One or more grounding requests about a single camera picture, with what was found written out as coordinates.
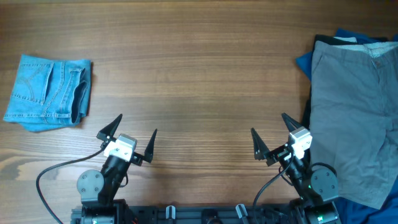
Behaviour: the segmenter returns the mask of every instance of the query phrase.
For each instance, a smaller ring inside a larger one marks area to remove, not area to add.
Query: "stack of clothes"
[[[28,131],[75,126],[87,114],[90,60],[22,55],[4,120]]]
[[[310,160],[336,169],[343,223],[398,222],[396,41],[339,29],[296,59],[312,81]]]

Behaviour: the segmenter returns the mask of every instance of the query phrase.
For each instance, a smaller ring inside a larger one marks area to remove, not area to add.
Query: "blue fabric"
[[[364,34],[359,34],[343,29],[338,29],[336,32],[336,37],[355,37],[359,44],[372,44],[380,42],[380,40],[369,38]],[[312,64],[312,52],[306,53],[305,55],[296,58],[296,64],[304,72],[304,74],[311,81],[311,64]]]
[[[339,198],[336,208],[342,224],[398,223],[398,179],[380,210]]]
[[[4,120],[28,131],[75,126],[90,98],[89,60],[48,60],[22,55]]]

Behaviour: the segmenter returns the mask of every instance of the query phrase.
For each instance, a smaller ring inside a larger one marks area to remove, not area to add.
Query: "gray shorts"
[[[398,175],[398,47],[391,45],[348,50],[318,41],[312,59],[311,162],[336,169],[341,197],[373,208]]]

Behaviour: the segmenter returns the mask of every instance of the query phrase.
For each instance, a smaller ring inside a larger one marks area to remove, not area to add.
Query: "light blue denim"
[[[4,120],[28,131],[75,126],[86,116],[90,87],[90,60],[22,55]]]

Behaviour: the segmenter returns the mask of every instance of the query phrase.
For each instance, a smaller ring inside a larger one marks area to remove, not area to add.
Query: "wooden tabletop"
[[[275,148],[287,140],[283,112],[300,120],[310,82],[295,58],[315,34],[338,27],[397,32],[385,1],[220,1],[0,5],[0,116],[21,54],[93,62],[89,115],[75,128],[30,133],[0,122],[0,223],[55,223],[37,195],[46,167],[96,152],[97,132],[119,113],[117,134],[143,152],[155,128],[152,164],[131,166],[116,198],[129,205],[252,204],[278,172],[254,160],[250,128]],[[76,180],[103,155],[53,170],[41,188],[68,223],[81,205]],[[259,203],[296,198],[282,179]]]

